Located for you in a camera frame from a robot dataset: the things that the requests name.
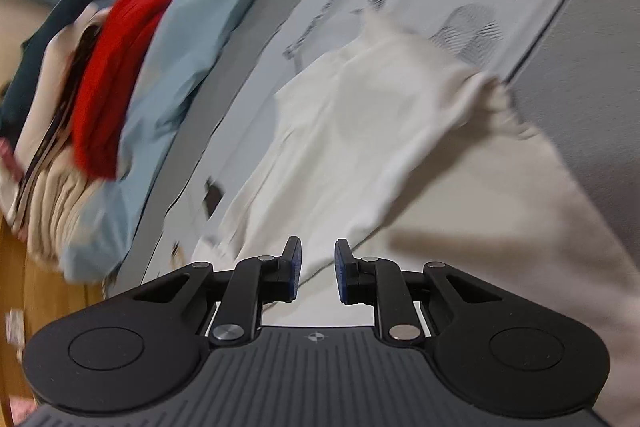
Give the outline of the white small garment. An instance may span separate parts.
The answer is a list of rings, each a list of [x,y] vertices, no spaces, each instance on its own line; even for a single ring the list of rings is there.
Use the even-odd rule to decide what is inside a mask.
[[[359,244],[410,174],[458,128],[518,132],[504,84],[388,18],[365,12],[359,36],[319,57],[274,97],[264,158],[193,257],[219,270],[302,242],[305,277],[337,239]]]

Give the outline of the light blue blanket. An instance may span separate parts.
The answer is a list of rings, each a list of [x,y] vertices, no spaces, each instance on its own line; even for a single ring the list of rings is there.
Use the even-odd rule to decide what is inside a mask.
[[[151,40],[115,146],[115,172],[96,180],[62,232],[70,283],[98,283],[128,254],[152,184],[192,98],[253,0],[172,0]]]

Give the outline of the wooden headboard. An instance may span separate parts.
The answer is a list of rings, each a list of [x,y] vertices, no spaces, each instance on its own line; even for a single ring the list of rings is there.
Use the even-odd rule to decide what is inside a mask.
[[[6,222],[1,223],[1,316],[12,310],[24,313],[25,337],[44,325],[65,317],[103,299],[100,285],[66,283],[61,274],[52,272],[26,254],[26,245],[17,239]],[[1,331],[1,424],[11,426],[11,398],[30,399],[18,349]]]

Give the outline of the beige folded towel stack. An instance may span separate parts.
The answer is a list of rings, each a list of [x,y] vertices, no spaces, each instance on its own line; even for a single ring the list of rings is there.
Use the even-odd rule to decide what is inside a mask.
[[[74,161],[79,85],[109,9],[91,3],[44,51],[35,96],[9,158],[1,163],[1,210],[27,254],[58,270],[72,212],[101,185]]]

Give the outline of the red knit garment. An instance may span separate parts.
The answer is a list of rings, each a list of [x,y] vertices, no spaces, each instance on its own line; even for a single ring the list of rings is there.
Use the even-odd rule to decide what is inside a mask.
[[[113,180],[119,139],[139,72],[172,0],[116,0],[82,75],[72,117],[77,166]]]

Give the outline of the dark green shark plush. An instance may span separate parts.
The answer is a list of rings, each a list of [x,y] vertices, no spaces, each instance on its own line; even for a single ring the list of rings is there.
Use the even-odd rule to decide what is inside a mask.
[[[32,107],[44,51],[49,42],[96,0],[60,0],[40,28],[22,44],[22,59],[1,102],[1,136],[12,147]]]

